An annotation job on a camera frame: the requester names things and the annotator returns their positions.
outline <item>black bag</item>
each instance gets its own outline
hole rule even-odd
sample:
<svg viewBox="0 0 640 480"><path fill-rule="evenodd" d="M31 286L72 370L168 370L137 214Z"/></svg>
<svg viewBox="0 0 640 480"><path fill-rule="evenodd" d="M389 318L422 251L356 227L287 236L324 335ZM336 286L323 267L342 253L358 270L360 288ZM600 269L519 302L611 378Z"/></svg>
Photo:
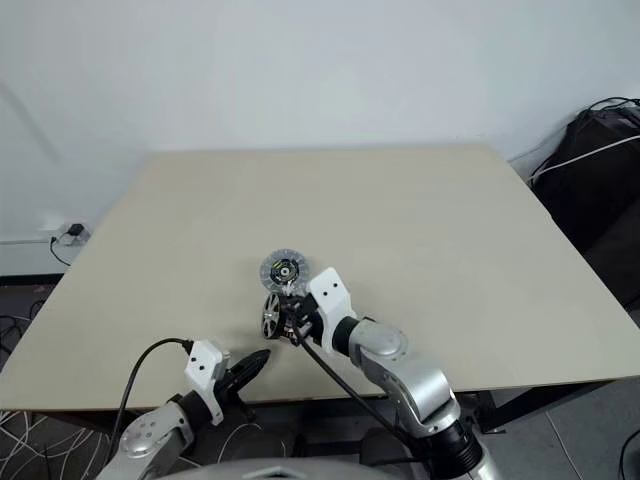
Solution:
<svg viewBox="0 0 640 480"><path fill-rule="evenodd" d="M640 135L640 108L584 110L538 171ZM628 310L640 308L640 140L541 174L533 192Z"/></svg>

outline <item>beige tabletop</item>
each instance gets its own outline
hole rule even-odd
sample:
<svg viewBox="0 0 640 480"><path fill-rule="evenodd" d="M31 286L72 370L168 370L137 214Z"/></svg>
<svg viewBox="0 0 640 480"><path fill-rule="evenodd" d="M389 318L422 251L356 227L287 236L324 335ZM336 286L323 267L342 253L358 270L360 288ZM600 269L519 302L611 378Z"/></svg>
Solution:
<svg viewBox="0 0 640 480"><path fill-rule="evenodd" d="M640 332L512 169L484 146L165 153L106 216L0 377L0 408L117 407L154 341L269 347L247 401L343 396L262 339L272 250L335 267L359 315L398 326L458 391L640 374ZM363 394L376 387L342 358ZM129 404L185 391L161 347Z"/></svg>

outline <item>white wall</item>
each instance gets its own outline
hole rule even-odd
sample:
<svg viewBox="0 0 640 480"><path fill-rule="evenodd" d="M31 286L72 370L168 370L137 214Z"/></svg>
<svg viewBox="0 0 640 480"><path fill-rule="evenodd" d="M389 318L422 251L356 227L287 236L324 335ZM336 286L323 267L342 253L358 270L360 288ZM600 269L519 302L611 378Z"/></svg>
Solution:
<svg viewBox="0 0 640 480"><path fill-rule="evenodd" d="M639 93L639 19L637 0L0 0L0 242L95 225L151 150L513 157ZM59 268L28 245L0 244L0 275Z"/></svg>

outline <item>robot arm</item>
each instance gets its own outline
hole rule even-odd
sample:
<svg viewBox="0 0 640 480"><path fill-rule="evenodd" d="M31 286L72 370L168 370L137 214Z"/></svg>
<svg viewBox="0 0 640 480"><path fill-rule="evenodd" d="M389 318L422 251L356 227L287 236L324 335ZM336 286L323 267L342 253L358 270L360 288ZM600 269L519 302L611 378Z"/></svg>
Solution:
<svg viewBox="0 0 640 480"><path fill-rule="evenodd" d="M185 369L192 390L133 421L98 480L146 480L165 475L194 442L200 428L222 422L220 404L240 402L238 391L260 372L269 355L269 350L259 350L227 369L227 352L207 340L194 342Z"/></svg>
<svg viewBox="0 0 640 480"><path fill-rule="evenodd" d="M500 478L486 449L460 422L460 406L449 382L428 357L412 350L399 329L357 320L349 292L333 268L312 279L307 291L297 301L283 300L289 305L284 311L292 314L285 318L284 329L287 321L296 322L303 336L330 355L348 356L382 388L412 439L412 454L425 458L436 478Z"/></svg>

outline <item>white plastic bracket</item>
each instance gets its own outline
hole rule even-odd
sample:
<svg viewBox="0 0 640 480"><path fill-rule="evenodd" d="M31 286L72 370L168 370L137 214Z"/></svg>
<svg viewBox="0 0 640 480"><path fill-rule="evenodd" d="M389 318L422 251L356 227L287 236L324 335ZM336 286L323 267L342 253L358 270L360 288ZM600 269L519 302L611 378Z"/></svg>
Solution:
<svg viewBox="0 0 640 480"><path fill-rule="evenodd" d="M193 342L187 368L184 370L189 388L195 390L207 404L213 425L224 420L220 404L213 394L213 386L225 374L228 361L228 351L220 350L209 340L197 340Z"/></svg>
<svg viewBox="0 0 640 480"><path fill-rule="evenodd" d="M322 317L322 348L329 355L334 355L333 333L344 317L356 317L351 308L351 295L347 291L338 272L327 268L307 284L307 291L318 304L318 312Z"/></svg>

